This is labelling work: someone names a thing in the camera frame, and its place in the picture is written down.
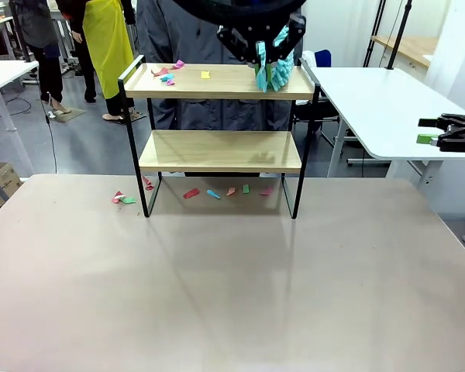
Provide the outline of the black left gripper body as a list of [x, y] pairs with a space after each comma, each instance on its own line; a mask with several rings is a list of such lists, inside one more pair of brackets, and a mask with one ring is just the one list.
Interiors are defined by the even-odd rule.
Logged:
[[278, 33], [305, 1], [175, 1], [198, 19], [238, 31]]

